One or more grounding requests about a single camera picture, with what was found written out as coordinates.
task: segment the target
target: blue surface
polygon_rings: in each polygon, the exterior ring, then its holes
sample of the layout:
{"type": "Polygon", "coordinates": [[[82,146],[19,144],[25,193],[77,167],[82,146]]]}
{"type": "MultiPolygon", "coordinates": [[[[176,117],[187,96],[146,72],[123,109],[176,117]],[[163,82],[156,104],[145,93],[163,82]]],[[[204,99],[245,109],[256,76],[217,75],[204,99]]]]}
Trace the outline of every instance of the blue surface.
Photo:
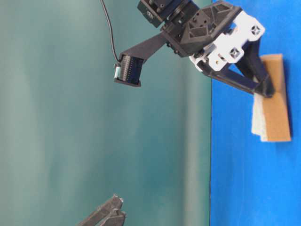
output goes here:
{"type": "Polygon", "coordinates": [[[299,0],[233,0],[267,29],[261,54],[283,53],[293,140],[251,134],[253,97],[213,81],[211,226],[301,225],[299,0]]]}

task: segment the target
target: white bracket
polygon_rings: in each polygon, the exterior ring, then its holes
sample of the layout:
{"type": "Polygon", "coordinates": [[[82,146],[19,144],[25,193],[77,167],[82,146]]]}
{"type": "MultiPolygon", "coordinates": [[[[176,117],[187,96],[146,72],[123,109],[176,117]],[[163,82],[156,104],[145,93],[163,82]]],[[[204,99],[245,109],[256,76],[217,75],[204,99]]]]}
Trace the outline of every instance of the white bracket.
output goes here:
{"type": "Polygon", "coordinates": [[[189,59],[201,72],[198,63],[209,62],[209,66],[216,72],[226,64],[237,63],[245,54],[242,49],[248,41],[257,41],[265,33],[265,28],[258,20],[242,11],[233,21],[236,27],[227,34],[220,34],[213,43],[204,48],[202,56],[189,59]]]}

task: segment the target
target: cardboard piece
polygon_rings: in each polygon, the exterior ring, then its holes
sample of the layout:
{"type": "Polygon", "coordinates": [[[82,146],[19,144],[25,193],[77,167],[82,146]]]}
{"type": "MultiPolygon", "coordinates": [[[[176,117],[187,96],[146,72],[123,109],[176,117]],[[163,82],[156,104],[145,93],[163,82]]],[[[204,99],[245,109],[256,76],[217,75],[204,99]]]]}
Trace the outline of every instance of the cardboard piece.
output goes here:
{"type": "Polygon", "coordinates": [[[282,54],[264,55],[262,62],[271,77],[275,94],[263,98],[263,112],[268,142],[289,142],[291,133],[286,104],[285,75],[282,54]]]}

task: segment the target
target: black cable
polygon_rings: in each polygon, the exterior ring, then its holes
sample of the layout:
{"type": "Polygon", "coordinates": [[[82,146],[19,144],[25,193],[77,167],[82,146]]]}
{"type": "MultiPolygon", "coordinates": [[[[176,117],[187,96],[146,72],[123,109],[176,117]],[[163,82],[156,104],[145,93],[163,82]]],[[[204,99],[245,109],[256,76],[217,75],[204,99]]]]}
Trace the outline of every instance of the black cable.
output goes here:
{"type": "Polygon", "coordinates": [[[105,6],[105,4],[104,4],[104,1],[103,1],[103,0],[100,0],[100,3],[101,3],[102,6],[103,6],[103,11],[104,11],[105,17],[107,18],[107,22],[108,22],[108,26],[109,26],[109,30],[110,30],[110,38],[111,38],[111,48],[112,48],[112,52],[113,52],[113,55],[114,55],[114,58],[115,58],[117,64],[120,65],[120,61],[118,60],[118,57],[117,57],[116,51],[115,51],[114,37],[113,37],[113,29],[112,29],[112,24],[111,24],[111,21],[110,21],[110,18],[109,18],[109,14],[108,14],[107,8],[106,8],[106,6],[105,6]]]}

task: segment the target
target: green backdrop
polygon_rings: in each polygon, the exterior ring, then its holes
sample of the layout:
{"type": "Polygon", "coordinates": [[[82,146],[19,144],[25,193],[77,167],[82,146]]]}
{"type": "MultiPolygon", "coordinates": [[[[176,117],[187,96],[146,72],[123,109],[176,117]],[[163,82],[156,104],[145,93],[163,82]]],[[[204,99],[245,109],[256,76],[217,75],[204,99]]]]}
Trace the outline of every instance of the green backdrop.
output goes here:
{"type": "MultiPolygon", "coordinates": [[[[106,3],[118,52],[159,32],[106,3]]],[[[211,82],[188,59],[113,83],[98,0],[0,0],[0,27],[1,225],[76,225],[113,193],[126,226],[208,225],[211,82]]]]}

